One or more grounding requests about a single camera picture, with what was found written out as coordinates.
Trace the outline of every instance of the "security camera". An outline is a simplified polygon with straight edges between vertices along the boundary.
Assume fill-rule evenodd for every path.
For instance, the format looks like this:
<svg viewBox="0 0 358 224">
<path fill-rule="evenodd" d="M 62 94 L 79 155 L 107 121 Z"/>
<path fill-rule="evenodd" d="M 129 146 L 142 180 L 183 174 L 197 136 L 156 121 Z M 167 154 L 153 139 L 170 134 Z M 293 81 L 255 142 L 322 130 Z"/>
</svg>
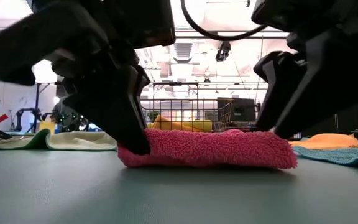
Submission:
<svg viewBox="0 0 358 224">
<path fill-rule="evenodd" d="M 228 58 L 230 51 L 231 51 L 230 42 L 227 41 L 222 42 L 222 44 L 219 46 L 218 53 L 216 54 L 216 58 L 215 58 L 216 61 L 217 62 L 225 61 Z"/>
</svg>

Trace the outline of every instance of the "teal table surface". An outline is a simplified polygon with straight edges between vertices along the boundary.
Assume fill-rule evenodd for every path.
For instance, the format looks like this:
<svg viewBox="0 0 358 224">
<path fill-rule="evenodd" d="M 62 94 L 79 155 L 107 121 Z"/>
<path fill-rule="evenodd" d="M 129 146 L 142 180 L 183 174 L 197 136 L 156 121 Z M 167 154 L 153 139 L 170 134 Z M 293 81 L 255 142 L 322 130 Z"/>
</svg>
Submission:
<svg viewBox="0 0 358 224">
<path fill-rule="evenodd" d="M 0 151 L 2 223 L 358 223 L 358 169 L 127 169 L 115 152 Z"/>
</svg>

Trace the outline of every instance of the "black cable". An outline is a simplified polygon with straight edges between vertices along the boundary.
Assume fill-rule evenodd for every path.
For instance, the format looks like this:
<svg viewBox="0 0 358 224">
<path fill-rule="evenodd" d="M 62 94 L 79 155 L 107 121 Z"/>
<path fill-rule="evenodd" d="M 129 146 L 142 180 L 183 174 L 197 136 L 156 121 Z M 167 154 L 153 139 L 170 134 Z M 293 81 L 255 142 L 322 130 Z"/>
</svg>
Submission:
<svg viewBox="0 0 358 224">
<path fill-rule="evenodd" d="M 193 28 L 195 31 L 199 32 L 201 35 L 208 37 L 210 39 L 213 39 L 213 40 L 218 40 L 218 41 L 241 40 L 241 39 L 250 37 L 250 36 L 260 32 L 267 27 L 266 25 L 261 25 L 251 31 L 248 31 L 248 32 L 240 34 L 240 35 L 231 36 L 231 37 L 225 37 L 225 36 L 221 36 L 221 35 L 212 34 L 208 31 L 204 30 L 203 28 L 201 28 L 199 25 L 197 25 L 197 23 L 191 18 L 191 16 L 189 15 L 189 12 L 187 11 L 185 0 L 180 0 L 180 4 L 181 4 L 181 11 L 183 12 L 185 19 L 190 24 L 191 28 Z"/>
</svg>

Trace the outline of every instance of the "yellow object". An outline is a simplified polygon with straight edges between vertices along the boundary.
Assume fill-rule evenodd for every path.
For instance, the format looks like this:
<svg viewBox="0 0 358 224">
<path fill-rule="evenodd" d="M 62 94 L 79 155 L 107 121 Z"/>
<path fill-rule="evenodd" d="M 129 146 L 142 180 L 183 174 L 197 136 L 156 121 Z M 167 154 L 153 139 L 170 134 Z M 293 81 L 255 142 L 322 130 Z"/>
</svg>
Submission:
<svg viewBox="0 0 358 224">
<path fill-rule="evenodd" d="M 305 141 L 293 141 L 290 144 L 291 146 L 321 150 L 358 148 L 358 140 L 353 135 L 331 133 L 317 134 Z"/>
<path fill-rule="evenodd" d="M 185 122 L 175 122 L 170 121 L 167 118 L 164 118 L 161 115 L 158 115 L 152 124 L 152 129 L 161 129 L 161 130 L 182 130 L 182 131 L 195 131 L 202 132 L 203 130 L 198 128 L 192 128 L 184 125 Z"/>
<path fill-rule="evenodd" d="M 188 127 L 193 127 L 196 129 L 200 129 L 200 130 L 203 130 L 204 132 L 212 131 L 212 121 L 210 121 L 210 120 L 184 121 L 183 125 L 188 126 Z"/>
<path fill-rule="evenodd" d="M 55 134 L 55 123 L 51 121 L 41 121 L 40 128 L 38 131 L 41 131 L 43 129 L 48 129 L 51 134 Z"/>
</svg>

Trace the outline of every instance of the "blue towel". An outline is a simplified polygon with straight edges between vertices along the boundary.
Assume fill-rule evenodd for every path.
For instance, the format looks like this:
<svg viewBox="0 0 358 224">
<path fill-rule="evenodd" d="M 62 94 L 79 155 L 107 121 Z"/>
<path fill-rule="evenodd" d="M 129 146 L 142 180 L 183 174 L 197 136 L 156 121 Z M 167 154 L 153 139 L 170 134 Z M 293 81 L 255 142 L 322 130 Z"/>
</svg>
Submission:
<svg viewBox="0 0 358 224">
<path fill-rule="evenodd" d="M 358 166 L 358 149 L 314 150 L 295 146 L 293 150 L 302 157 L 345 166 Z"/>
</svg>

